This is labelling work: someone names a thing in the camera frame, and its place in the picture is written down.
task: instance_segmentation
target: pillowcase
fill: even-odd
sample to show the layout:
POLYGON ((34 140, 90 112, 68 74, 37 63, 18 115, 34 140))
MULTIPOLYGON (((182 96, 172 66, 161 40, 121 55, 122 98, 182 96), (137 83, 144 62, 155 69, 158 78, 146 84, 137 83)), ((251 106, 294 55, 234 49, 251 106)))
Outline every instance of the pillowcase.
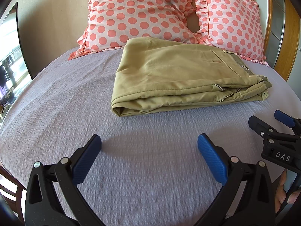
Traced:
POLYGON ((241 58, 266 64, 259 5, 252 0, 194 0, 202 40, 241 58))
POLYGON ((151 36, 198 43, 187 28, 187 0, 88 0, 88 27, 69 59, 102 50, 118 49, 133 37, 151 36))

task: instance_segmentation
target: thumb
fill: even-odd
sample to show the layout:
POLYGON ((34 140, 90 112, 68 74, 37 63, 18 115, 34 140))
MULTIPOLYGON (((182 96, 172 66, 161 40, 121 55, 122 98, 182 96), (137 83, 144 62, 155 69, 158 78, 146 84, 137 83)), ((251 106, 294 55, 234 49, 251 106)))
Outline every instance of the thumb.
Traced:
POLYGON ((298 198, 300 192, 301 192, 301 190, 297 190, 296 192, 292 193, 292 194, 289 196, 289 198, 288 198, 288 200, 287 200, 287 203, 288 203, 288 204, 294 204, 295 201, 297 200, 297 198, 298 198))

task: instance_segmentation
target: screw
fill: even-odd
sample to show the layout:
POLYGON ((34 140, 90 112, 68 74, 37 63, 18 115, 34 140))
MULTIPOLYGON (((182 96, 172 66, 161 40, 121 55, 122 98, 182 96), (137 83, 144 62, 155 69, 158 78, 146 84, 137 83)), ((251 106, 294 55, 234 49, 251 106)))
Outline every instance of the screw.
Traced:
POLYGON ((238 159, 236 156, 232 156, 232 157, 231 157, 231 161, 232 161, 233 163, 238 163, 238 162, 239 162, 239 159, 238 159))
POLYGON ((259 162, 259 165, 260 165, 261 167, 265 167, 265 162, 264 162, 264 161, 260 161, 260 162, 259 162))
POLYGON ((39 167, 40 165, 41 165, 41 163, 40 163, 39 161, 37 161, 37 162, 34 163, 33 166, 34 166, 35 168, 37 168, 37 167, 39 167))
POLYGON ((69 161, 68 157, 61 158, 61 163, 66 164, 69 161))

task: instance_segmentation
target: gray bedsheet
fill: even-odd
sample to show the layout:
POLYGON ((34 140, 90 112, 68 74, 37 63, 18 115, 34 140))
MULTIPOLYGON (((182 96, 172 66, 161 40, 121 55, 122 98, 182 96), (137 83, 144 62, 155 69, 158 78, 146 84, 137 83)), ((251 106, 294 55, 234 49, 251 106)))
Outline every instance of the gray bedsheet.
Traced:
MULTIPOLYGON (((42 70, 16 100, 0 129, 0 160, 26 186, 35 161, 56 163, 98 134, 103 149, 78 188, 107 226, 193 225, 221 188, 197 149, 198 135, 207 133, 230 156, 256 163, 262 138, 248 118, 291 132, 274 111, 301 117, 301 102, 287 83, 273 69, 246 61, 273 84, 266 101, 120 118, 110 101, 122 49, 68 61, 74 50, 42 70)), ((274 180, 283 169, 267 164, 274 180)))

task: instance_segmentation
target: blue rubber tip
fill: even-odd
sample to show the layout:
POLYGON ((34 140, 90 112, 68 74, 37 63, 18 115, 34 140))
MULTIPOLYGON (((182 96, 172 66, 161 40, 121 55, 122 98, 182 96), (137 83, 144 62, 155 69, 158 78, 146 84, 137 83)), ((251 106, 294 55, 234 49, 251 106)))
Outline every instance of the blue rubber tip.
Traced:
POLYGON ((198 149, 202 153, 215 180, 224 186, 228 179, 227 165, 221 160, 214 149, 214 144, 206 134, 199 135, 198 149))
POLYGON ((74 185, 80 184, 85 180, 100 150, 101 139, 99 136, 95 135, 85 152, 81 155, 78 162, 72 169, 72 183, 74 185))
POLYGON ((280 110, 275 111, 274 117, 276 120, 282 122, 284 125, 288 126, 289 128, 295 127, 294 119, 280 110))

